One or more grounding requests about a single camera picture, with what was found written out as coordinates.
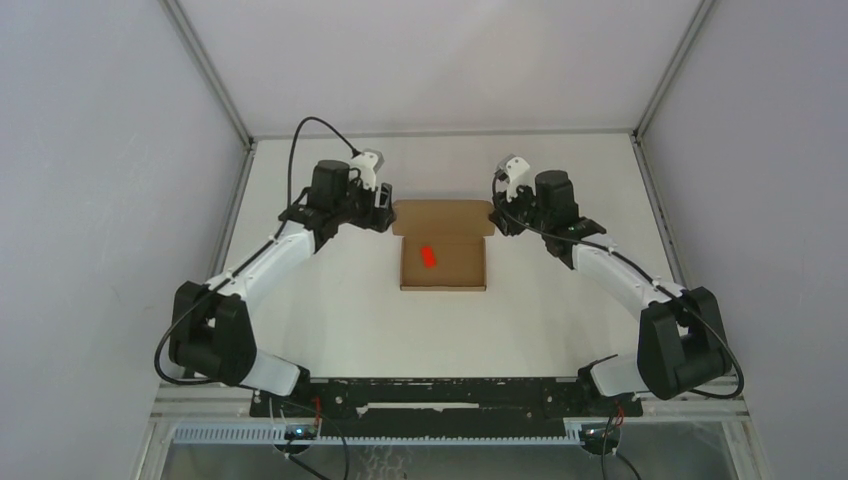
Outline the right green circuit board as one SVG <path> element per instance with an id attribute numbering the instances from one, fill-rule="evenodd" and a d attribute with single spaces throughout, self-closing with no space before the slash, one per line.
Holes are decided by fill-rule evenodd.
<path id="1" fill-rule="evenodd" d="M 618 443 L 620 432 L 618 429 L 604 430 L 603 428 L 588 428 L 580 433 L 581 440 L 585 443 L 600 444 L 603 441 Z"/>

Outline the small red block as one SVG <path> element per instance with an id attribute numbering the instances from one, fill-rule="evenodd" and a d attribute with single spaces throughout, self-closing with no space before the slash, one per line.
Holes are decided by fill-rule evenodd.
<path id="1" fill-rule="evenodd" d="M 437 266 L 435 251 L 431 246 L 422 246 L 420 248 L 420 255 L 425 268 L 431 269 Z"/>

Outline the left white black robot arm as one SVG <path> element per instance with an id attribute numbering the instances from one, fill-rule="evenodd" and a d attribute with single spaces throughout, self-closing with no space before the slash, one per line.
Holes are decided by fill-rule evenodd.
<path id="1" fill-rule="evenodd" d="M 303 383 L 309 371 L 258 346 L 251 310 L 341 226 L 379 233 L 389 228 L 396 215 L 391 185 L 377 179 L 383 163 L 381 153 L 369 150 L 348 161 L 319 161 L 310 185 L 279 214 L 277 227 L 254 253 L 204 283 L 178 288 L 158 354 L 196 373 L 196 385 L 265 391 L 286 415 L 305 414 L 313 401 Z"/>

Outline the aluminium frame rail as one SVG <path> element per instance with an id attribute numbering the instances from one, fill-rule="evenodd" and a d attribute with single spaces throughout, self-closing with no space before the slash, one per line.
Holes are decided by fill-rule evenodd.
<path id="1" fill-rule="evenodd" d="M 159 385 L 151 412 L 151 420 L 209 420 L 236 421 L 249 419 L 255 391 L 204 384 L 177 386 Z"/>

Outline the green circuit board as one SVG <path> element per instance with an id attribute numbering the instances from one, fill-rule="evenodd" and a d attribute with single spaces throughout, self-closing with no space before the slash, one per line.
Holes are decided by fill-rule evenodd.
<path id="1" fill-rule="evenodd" d="M 620 432 L 618 429 L 604 430 L 603 428 L 588 428 L 580 433 L 581 440 L 585 443 L 600 444 L 603 441 L 618 443 Z"/>
<path id="2" fill-rule="evenodd" d="M 293 426 L 287 428 L 284 438 L 287 441 L 314 440 L 318 431 L 312 426 Z"/>

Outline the left green circuit board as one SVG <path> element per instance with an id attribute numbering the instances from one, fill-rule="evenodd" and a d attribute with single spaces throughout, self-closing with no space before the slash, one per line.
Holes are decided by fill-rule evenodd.
<path id="1" fill-rule="evenodd" d="M 312 426 L 293 426 L 287 428 L 284 438 L 287 441 L 314 440 L 318 431 Z"/>

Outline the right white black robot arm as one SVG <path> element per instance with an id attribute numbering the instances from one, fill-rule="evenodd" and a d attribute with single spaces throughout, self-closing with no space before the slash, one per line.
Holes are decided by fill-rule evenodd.
<path id="1" fill-rule="evenodd" d="M 637 322 L 635 353 L 611 354 L 579 369 L 584 412 L 602 416 L 618 397 L 643 393 L 718 399 L 720 393 L 702 387 L 728 373 L 736 374 L 737 385 L 727 398 L 743 392 L 744 373 L 726 340 L 716 296 L 653 276 L 624 254 L 602 225 L 580 214 L 566 172 L 544 171 L 528 186 L 500 167 L 491 193 L 490 219 L 503 235 L 539 235 L 552 257 L 600 285 Z"/>

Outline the brown cardboard box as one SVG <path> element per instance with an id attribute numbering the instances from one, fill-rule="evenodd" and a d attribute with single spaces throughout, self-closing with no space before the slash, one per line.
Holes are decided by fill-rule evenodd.
<path id="1" fill-rule="evenodd" d="M 483 292 L 487 289 L 486 240 L 495 233 L 493 204 L 484 200 L 399 200 L 392 233 L 401 239 L 402 291 Z M 437 266 L 427 269 L 420 255 L 431 246 Z"/>

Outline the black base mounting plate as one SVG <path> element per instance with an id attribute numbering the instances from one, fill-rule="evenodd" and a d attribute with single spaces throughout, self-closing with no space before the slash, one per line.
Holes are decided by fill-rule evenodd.
<path id="1" fill-rule="evenodd" d="M 288 397 L 255 395 L 253 418 L 329 421 L 327 431 L 358 434 L 541 434 L 579 419 L 643 414 L 632 394 L 602 398 L 576 378 L 327 378 Z"/>

